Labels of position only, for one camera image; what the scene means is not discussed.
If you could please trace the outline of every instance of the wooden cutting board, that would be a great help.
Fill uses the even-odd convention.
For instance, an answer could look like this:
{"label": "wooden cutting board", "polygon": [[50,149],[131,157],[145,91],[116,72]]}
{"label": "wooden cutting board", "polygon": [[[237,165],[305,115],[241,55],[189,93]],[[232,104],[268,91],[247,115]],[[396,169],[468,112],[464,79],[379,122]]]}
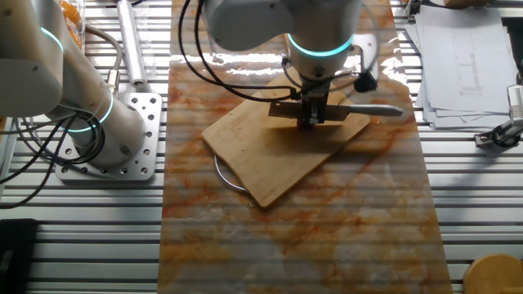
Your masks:
{"label": "wooden cutting board", "polygon": [[[294,69],[290,73],[297,79]],[[292,83],[282,74],[269,85]],[[282,95],[285,91],[259,91],[255,96]],[[345,98],[335,91],[329,103],[350,103]],[[269,106],[246,100],[203,132],[203,139],[261,207],[269,207],[370,122],[367,115],[350,114],[345,122],[300,131],[296,119],[269,117]]]}

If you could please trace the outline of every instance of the mounting plate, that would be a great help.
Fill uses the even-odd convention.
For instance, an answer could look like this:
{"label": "mounting plate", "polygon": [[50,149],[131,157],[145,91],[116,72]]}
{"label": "mounting plate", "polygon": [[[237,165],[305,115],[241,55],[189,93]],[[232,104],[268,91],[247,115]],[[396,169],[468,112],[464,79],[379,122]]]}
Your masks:
{"label": "mounting plate", "polygon": [[[107,167],[93,167],[89,163],[73,167],[56,167],[56,176],[64,182],[97,182],[97,181],[147,181],[154,177],[156,154],[158,152],[158,138],[160,116],[162,113],[162,97],[153,93],[119,93],[118,99],[124,104],[131,105],[144,118],[144,144],[140,151],[127,162]],[[69,136],[65,138],[60,151],[63,158],[77,158],[78,152],[74,148]]]}

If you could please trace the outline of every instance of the paper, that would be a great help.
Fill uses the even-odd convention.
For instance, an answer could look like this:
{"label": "paper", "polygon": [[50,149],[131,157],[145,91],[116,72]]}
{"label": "paper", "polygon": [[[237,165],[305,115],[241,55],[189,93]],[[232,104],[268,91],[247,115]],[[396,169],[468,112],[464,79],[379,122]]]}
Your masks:
{"label": "paper", "polygon": [[423,7],[423,68],[438,109],[508,112],[507,46],[496,10]]}
{"label": "paper", "polygon": [[417,26],[415,24],[409,24],[409,25],[405,26],[405,30],[409,34],[409,37],[412,40],[412,42],[414,43],[414,46],[416,47],[416,49],[418,49],[419,53],[422,53],[422,47],[419,43],[419,38],[418,38]]}
{"label": "paper", "polygon": [[507,86],[517,67],[496,11],[422,7],[405,30],[422,53],[415,106],[431,127],[492,128],[509,117]]}

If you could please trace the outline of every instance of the black cable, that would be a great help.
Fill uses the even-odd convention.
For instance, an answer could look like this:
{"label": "black cable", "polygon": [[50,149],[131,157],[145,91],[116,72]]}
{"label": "black cable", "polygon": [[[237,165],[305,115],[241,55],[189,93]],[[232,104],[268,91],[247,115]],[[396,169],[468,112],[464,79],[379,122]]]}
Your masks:
{"label": "black cable", "polygon": [[42,128],[42,127],[46,127],[46,126],[51,126],[52,124],[55,124],[57,122],[61,122],[62,120],[64,119],[67,119],[67,118],[71,118],[73,117],[74,115],[71,114],[69,116],[66,116],[66,117],[63,117],[63,118],[58,118],[58,119],[53,119],[49,122],[43,122],[35,127],[30,127],[30,128],[27,128],[23,131],[0,131],[0,135],[19,135],[20,133],[22,132],[30,132],[30,131],[34,131],[34,130],[38,130],[39,128]]}
{"label": "black cable", "polygon": [[[105,144],[105,133],[101,128],[100,122],[96,118],[93,118],[92,115],[87,111],[78,112],[77,115],[77,118],[82,119],[88,125],[94,125],[94,127],[91,127],[92,137],[90,141],[87,143],[89,147],[86,151],[83,152],[83,155],[80,155],[79,157],[73,159],[65,159],[60,156],[55,156],[49,149],[45,148],[45,152],[41,156],[41,158],[47,161],[51,161],[51,159],[54,158],[56,160],[56,163],[60,164],[61,166],[78,165],[87,163],[102,151]],[[25,118],[23,118],[23,122],[25,126],[28,125],[27,120]],[[34,140],[36,145],[42,148],[42,143],[35,136],[35,134],[33,134],[32,132],[30,132],[29,134],[31,135],[31,138]],[[31,149],[34,153],[37,153],[37,150],[33,148],[33,146],[26,140],[26,138],[22,134],[20,134],[20,138],[29,149]]]}
{"label": "black cable", "polygon": [[[62,137],[60,138],[60,141],[58,141],[58,145],[56,146],[55,156],[58,156],[58,153],[60,152],[60,148],[61,148],[62,144],[64,144],[64,139],[67,136],[67,131],[73,125],[73,121],[75,118],[76,118],[76,115],[74,115],[69,120],[67,125],[65,126],[64,133],[62,134]],[[58,129],[64,122],[65,122],[65,120],[61,121],[58,125],[56,125],[56,127],[53,129],[53,132],[49,135],[49,137],[47,138],[47,140],[45,141],[44,144],[48,144],[49,142],[51,142],[52,137],[56,134],[56,132],[58,131]],[[42,183],[40,183],[40,185],[31,195],[29,195],[24,200],[22,200],[18,203],[0,203],[0,209],[12,209],[12,208],[20,207],[20,206],[28,203],[29,201],[31,201],[31,199],[33,199],[38,193],[40,193],[40,191],[42,191],[43,187],[46,185],[47,180],[49,180],[49,177],[51,176],[52,168],[54,165],[55,165],[55,159],[52,159],[51,162],[49,163],[49,168],[47,169],[46,175],[44,176]]]}
{"label": "black cable", "polygon": [[[51,161],[51,159],[55,158],[56,163],[60,164],[61,166],[78,165],[89,162],[102,151],[105,143],[105,133],[101,130],[100,127],[92,127],[92,132],[92,138],[88,143],[89,149],[83,152],[83,155],[80,155],[77,158],[73,159],[65,159],[60,156],[55,156],[49,149],[45,148],[45,152],[41,156],[41,158],[47,161]],[[32,132],[30,132],[29,134],[31,135],[31,138],[33,139],[34,143],[38,147],[42,148],[42,144],[40,143],[38,138]],[[24,144],[27,146],[27,148],[29,148],[34,153],[37,153],[37,150],[27,141],[27,138],[25,138],[24,135],[19,134],[19,136],[24,142]]]}
{"label": "black cable", "polygon": [[[180,50],[181,50],[181,54],[183,55],[184,57],[184,60],[186,61],[187,63],[187,66],[189,67],[189,69],[196,75],[198,76],[199,78],[203,79],[205,82],[209,82],[213,85],[217,85],[217,86],[220,86],[220,87],[223,87],[225,88],[227,91],[237,95],[237,96],[240,96],[244,99],[247,99],[247,100],[254,100],[254,101],[260,101],[260,102],[273,102],[273,101],[279,101],[279,100],[287,100],[287,99],[294,99],[294,100],[299,100],[301,98],[301,95],[305,95],[308,91],[312,90],[313,88],[315,87],[319,87],[321,85],[324,85],[326,82],[332,82],[334,79],[336,78],[341,78],[341,77],[346,77],[346,76],[352,76],[352,75],[355,75],[355,73],[342,73],[342,74],[338,74],[338,75],[334,75],[334,76],[331,76],[329,78],[326,78],[326,79],[323,79],[323,80],[320,80],[320,81],[317,81],[315,83],[312,83],[310,86],[308,87],[303,87],[300,91],[296,91],[296,88],[295,87],[291,87],[291,86],[272,86],[272,87],[268,87],[268,86],[264,86],[264,87],[257,87],[257,86],[240,86],[240,85],[231,85],[231,84],[227,84],[227,83],[224,83],[221,79],[219,79],[219,77],[214,73],[214,71],[211,69],[211,67],[208,65],[207,61],[204,59],[203,57],[203,52],[201,50],[201,46],[200,46],[200,42],[199,42],[199,18],[202,14],[202,8],[203,8],[203,0],[199,0],[199,4],[198,4],[198,9],[196,11],[196,16],[195,16],[195,22],[194,22],[194,41],[195,41],[195,44],[196,44],[196,48],[198,50],[198,54],[199,54],[199,58],[201,59],[202,61],[202,64],[203,66],[205,67],[205,69],[211,74],[211,76],[214,78],[214,80],[212,80],[211,78],[207,78],[205,76],[203,76],[201,73],[199,73],[193,66],[192,64],[189,62],[187,56],[186,56],[186,52],[185,52],[185,49],[184,49],[184,46],[183,46],[183,40],[182,40],[182,31],[183,31],[183,20],[185,18],[185,14],[187,12],[187,9],[189,7],[189,4],[190,4],[190,0],[186,0],[184,2],[184,5],[181,9],[181,14],[180,14],[180,19],[178,21],[178,45],[180,46]],[[379,32],[377,31],[376,33],[376,39],[378,40],[378,43],[380,42],[380,37],[379,37]],[[376,52],[376,55],[375,57],[373,58],[371,64],[369,65],[369,68],[372,68],[374,63],[377,62],[377,59],[378,59],[378,53],[379,51]],[[349,87],[350,85],[352,85],[354,83],[354,81],[350,81],[349,83],[347,83],[346,85],[343,85],[341,87],[338,87],[338,88],[335,88],[335,89],[332,89],[332,91],[336,91],[336,90],[340,90],[340,89],[343,89],[344,87]],[[249,95],[245,95],[244,93],[242,92],[239,92],[239,91],[236,91],[235,89],[253,89],[253,90],[269,90],[269,89],[288,89],[291,91],[291,94],[288,95],[288,96],[284,96],[284,97],[277,97],[277,98],[272,98],[272,99],[263,99],[263,98],[258,98],[258,97],[254,97],[254,96],[249,96]]]}
{"label": "black cable", "polygon": [[511,148],[511,147],[514,147],[516,145],[518,145],[518,143],[520,142],[521,140],[521,136],[515,136],[514,138],[512,138],[512,143],[505,143],[501,140],[498,139],[498,137],[496,135],[498,134],[502,134],[504,133],[505,131],[507,131],[511,126],[506,126],[505,129],[502,128],[502,126],[497,126],[495,127],[493,130],[492,130],[492,141],[499,147],[502,147],[502,148]]}
{"label": "black cable", "polygon": [[104,40],[109,42],[111,45],[113,45],[114,49],[116,50],[116,60],[114,60],[113,67],[111,69],[119,70],[120,65],[122,64],[123,50],[122,50],[122,47],[120,46],[120,44],[118,43],[118,41],[116,41],[116,39],[113,38],[108,33],[102,31],[101,29],[97,29],[89,24],[85,26],[85,31],[87,33],[91,33],[95,36],[103,38]]}
{"label": "black cable", "polygon": [[59,124],[57,124],[55,126],[55,128],[52,130],[51,134],[49,135],[49,137],[47,138],[47,140],[45,140],[43,142],[43,145],[42,145],[42,148],[40,148],[40,150],[33,156],[33,158],[31,158],[31,160],[29,160],[21,169],[19,169],[18,171],[15,171],[12,175],[8,176],[7,178],[5,179],[1,179],[0,180],[0,185],[1,184],[5,184],[7,183],[8,181],[16,178],[17,176],[19,176],[22,172],[25,172],[31,165],[33,165],[33,163],[42,155],[42,153],[45,151],[45,148],[49,145],[49,143],[51,142],[51,139],[52,137],[56,134],[56,132],[58,131],[58,129],[60,128],[60,126],[65,122],[65,120],[62,120],[61,122],[59,122]]}
{"label": "black cable", "polygon": [[143,3],[144,1],[145,1],[145,0],[137,0],[137,1],[133,2],[133,3],[131,3],[131,5],[132,5],[132,6],[136,6],[136,5],[138,5],[138,4]]}
{"label": "black cable", "polygon": [[302,85],[296,81],[294,81],[293,77],[288,74],[287,71],[287,64],[290,62],[287,56],[284,56],[284,58],[281,59],[281,67],[284,69],[285,77],[287,77],[288,81],[291,82],[296,87],[302,87]]}
{"label": "black cable", "polygon": [[[281,67],[284,69],[284,74],[285,74],[285,77],[296,87],[302,87],[301,84],[299,84],[298,82],[296,82],[293,77],[290,76],[290,74],[288,74],[288,70],[287,70],[287,64],[290,64],[290,59],[285,56],[284,58],[281,59]],[[344,73],[345,75],[356,75],[356,73]],[[335,76],[333,77],[333,79],[335,78],[340,78],[341,75],[338,75],[338,76]],[[339,91],[339,90],[342,90],[346,87],[349,87],[351,86],[352,84],[354,83],[354,81],[350,81],[340,87],[335,87],[333,89],[329,89],[329,92],[334,92],[334,91]]]}
{"label": "black cable", "polygon": [[[184,49],[184,46],[183,46],[183,41],[182,41],[182,27],[183,27],[183,20],[184,20],[184,17],[185,17],[185,14],[187,12],[187,8],[190,4],[190,0],[186,0],[185,3],[184,3],[184,6],[183,8],[181,9],[181,14],[180,14],[180,19],[178,21],[178,45],[180,46],[180,50],[181,50],[181,54],[183,55],[186,63],[187,63],[187,66],[189,67],[189,69],[196,75],[198,76],[199,78],[203,79],[205,82],[209,82],[213,85],[217,85],[217,86],[220,86],[220,87],[224,87],[227,91],[230,91],[232,92],[233,94],[237,95],[237,96],[240,96],[244,99],[248,99],[248,100],[255,100],[255,101],[261,101],[261,102],[271,102],[271,101],[277,101],[277,100],[287,100],[289,98],[295,98],[297,97],[297,91],[294,87],[290,87],[290,86],[241,86],[241,85],[230,85],[230,84],[225,84],[222,80],[220,80],[216,74],[214,73],[214,71],[210,68],[210,66],[208,66],[208,63],[207,61],[205,61],[205,59],[203,58],[203,53],[201,52],[201,46],[199,44],[199,35],[198,35],[198,32],[197,32],[197,29],[198,29],[198,20],[199,20],[199,17],[201,16],[201,11],[202,11],[202,6],[199,5],[199,13],[197,12],[197,22],[195,23],[194,25],[194,29],[195,29],[195,32],[194,32],[194,36],[195,36],[195,41],[196,41],[196,46],[197,48],[199,48],[199,57],[200,59],[202,60],[202,63],[203,65],[205,65],[206,69],[209,71],[209,73],[212,75],[213,78],[215,78],[215,80],[212,80],[210,78],[207,78],[207,77],[204,77],[201,73],[199,73],[193,66],[192,64],[189,62],[189,60],[187,59],[187,55],[186,55],[186,52],[185,52],[185,49]],[[263,99],[263,98],[257,98],[257,97],[253,97],[253,96],[249,96],[249,95],[245,95],[244,93],[241,93],[241,92],[238,92],[234,89],[250,89],[250,90],[275,90],[275,89],[288,89],[291,91],[291,94],[288,95],[288,96],[285,96],[285,97],[280,97],[280,98],[274,98],[274,99]]]}

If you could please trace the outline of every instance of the marble-patterned mat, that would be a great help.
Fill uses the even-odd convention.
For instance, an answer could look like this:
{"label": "marble-patterned mat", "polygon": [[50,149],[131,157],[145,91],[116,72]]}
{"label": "marble-patterned mat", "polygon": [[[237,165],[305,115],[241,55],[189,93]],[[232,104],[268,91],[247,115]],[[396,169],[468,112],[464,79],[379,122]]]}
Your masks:
{"label": "marble-patterned mat", "polygon": [[[379,87],[346,93],[356,103],[408,111],[372,118],[344,150],[263,211],[214,171],[202,131],[242,100],[186,68],[176,34],[183,1],[173,0],[159,293],[452,292],[391,6],[366,2],[381,27]],[[195,2],[184,44],[201,69],[194,9]],[[365,11],[360,31],[372,33]],[[204,30],[200,35],[227,82],[262,85],[282,73],[283,37],[231,53],[209,46]]]}

